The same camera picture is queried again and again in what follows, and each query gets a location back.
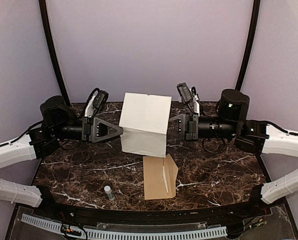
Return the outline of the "beige lined stationery sheet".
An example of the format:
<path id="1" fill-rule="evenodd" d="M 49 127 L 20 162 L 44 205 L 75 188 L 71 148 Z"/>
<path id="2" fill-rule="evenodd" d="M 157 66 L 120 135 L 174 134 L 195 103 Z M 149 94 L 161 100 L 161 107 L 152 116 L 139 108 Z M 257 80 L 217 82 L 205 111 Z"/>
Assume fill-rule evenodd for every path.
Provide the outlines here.
<path id="1" fill-rule="evenodd" d="M 119 126 L 122 151 L 143 156 L 164 158 L 169 115 L 169 96 L 126 93 Z"/>

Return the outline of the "white letter paper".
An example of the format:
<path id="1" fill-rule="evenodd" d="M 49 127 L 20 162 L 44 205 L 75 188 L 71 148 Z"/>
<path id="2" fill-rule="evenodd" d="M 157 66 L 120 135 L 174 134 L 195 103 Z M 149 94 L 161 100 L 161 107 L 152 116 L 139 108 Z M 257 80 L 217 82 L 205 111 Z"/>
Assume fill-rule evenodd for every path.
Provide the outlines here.
<path id="1" fill-rule="evenodd" d="M 169 193 L 169 188 L 168 188 L 168 182 L 167 182 L 167 177 L 166 177 L 166 169 L 165 166 L 162 166 L 162 175 L 163 175 L 163 180 L 166 188 L 166 193 Z"/>

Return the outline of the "brown kraft envelope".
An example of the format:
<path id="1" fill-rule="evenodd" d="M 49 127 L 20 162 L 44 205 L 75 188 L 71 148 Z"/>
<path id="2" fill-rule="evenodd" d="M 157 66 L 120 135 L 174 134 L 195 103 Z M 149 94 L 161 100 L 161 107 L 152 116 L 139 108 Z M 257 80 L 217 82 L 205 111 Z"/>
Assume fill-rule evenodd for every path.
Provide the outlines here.
<path id="1" fill-rule="evenodd" d="M 166 188 L 162 175 L 162 166 L 165 166 L 169 193 Z M 143 176 L 144 176 L 144 198 L 145 200 L 172 199 L 176 196 L 176 179 L 178 167 L 171 155 L 161 157 L 143 157 Z"/>

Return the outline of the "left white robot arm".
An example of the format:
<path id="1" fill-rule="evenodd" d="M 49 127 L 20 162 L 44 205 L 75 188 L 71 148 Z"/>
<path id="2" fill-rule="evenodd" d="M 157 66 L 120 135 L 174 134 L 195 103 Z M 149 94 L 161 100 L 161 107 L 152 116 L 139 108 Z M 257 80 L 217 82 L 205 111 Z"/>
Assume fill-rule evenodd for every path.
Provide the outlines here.
<path id="1" fill-rule="evenodd" d="M 0 169 L 10 165 L 43 159 L 61 148 L 62 140 L 103 143 L 123 134 L 123 128 L 97 117 L 104 108 L 107 93 L 99 91 L 89 97 L 84 114 L 78 117 L 60 95 L 46 100 L 40 111 L 43 119 L 19 137 L 0 143 Z M 50 190 L 41 185 L 22 185 L 0 178 L 0 200 L 39 207 L 49 218 L 59 214 Z"/>

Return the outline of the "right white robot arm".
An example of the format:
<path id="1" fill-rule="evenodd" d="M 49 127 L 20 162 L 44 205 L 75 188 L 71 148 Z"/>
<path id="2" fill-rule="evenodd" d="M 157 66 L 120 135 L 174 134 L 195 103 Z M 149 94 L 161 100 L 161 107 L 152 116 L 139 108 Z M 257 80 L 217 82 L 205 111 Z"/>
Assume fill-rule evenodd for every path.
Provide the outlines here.
<path id="1" fill-rule="evenodd" d="M 283 129 L 265 120 L 247 120 L 250 98 L 236 89 L 225 89 L 216 106 L 216 116 L 207 116 L 195 88 L 177 85 L 182 103 L 190 113 L 169 119 L 178 128 L 171 136 L 184 141 L 220 139 L 233 141 L 234 147 L 251 154 L 280 154 L 298 157 L 298 131 Z"/>

